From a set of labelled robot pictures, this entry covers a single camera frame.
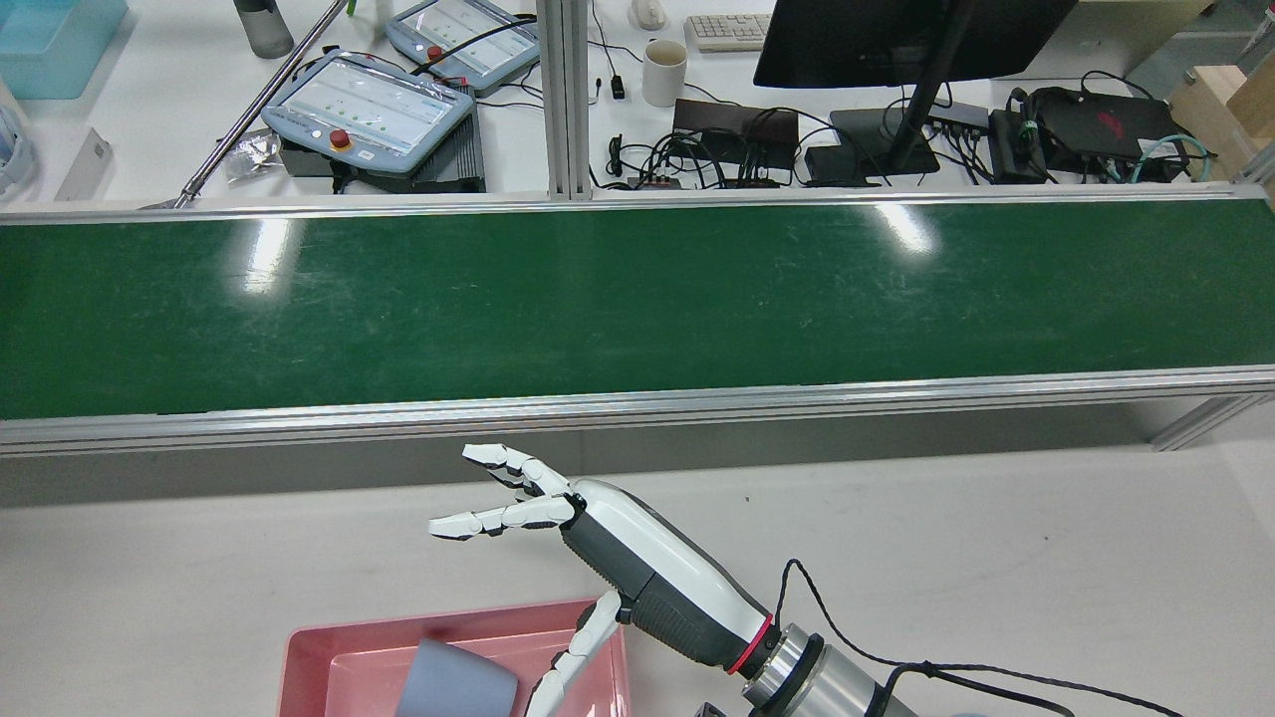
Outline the right white-grey robot hand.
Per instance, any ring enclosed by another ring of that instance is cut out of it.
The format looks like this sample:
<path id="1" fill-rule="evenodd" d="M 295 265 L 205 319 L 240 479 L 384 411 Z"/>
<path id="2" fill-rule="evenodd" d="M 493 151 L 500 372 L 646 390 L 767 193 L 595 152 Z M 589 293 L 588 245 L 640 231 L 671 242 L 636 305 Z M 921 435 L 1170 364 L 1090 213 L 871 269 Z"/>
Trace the right white-grey robot hand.
<path id="1" fill-rule="evenodd" d="M 696 663 L 746 679 L 760 674 L 780 637 L 773 612 L 655 509 L 618 486 L 569 480 L 502 444 L 469 444 L 463 457 L 513 489 L 516 500 L 433 518 L 428 535 L 464 541 L 509 528 L 556 528 L 567 549 L 609 586 L 583 612 L 567 649 L 533 688 L 529 716 L 556 714 L 570 686 L 623 623 Z"/>

